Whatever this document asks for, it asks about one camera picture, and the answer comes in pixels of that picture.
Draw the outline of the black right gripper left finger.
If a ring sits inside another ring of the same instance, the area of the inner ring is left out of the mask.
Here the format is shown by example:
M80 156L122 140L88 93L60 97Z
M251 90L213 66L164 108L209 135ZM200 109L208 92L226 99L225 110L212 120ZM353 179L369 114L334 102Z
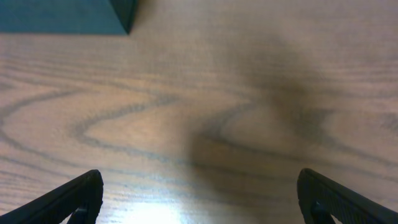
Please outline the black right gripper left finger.
M95 224L103 203L103 180L90 170L43 196L1 215L4 224Z

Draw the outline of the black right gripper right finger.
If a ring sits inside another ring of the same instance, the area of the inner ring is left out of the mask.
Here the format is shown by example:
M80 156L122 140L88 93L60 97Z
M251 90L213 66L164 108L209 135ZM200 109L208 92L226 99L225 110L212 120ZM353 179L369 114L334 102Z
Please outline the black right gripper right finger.
M302 169L297 180L298 204L306 224L396 224L397 212L363 197L315 172Z

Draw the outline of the black gift box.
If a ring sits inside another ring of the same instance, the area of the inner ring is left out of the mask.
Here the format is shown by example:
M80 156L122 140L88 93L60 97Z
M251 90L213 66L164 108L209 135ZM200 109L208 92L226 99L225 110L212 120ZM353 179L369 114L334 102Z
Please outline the black gift box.
M127 35L137 0L1 0L1 32Z

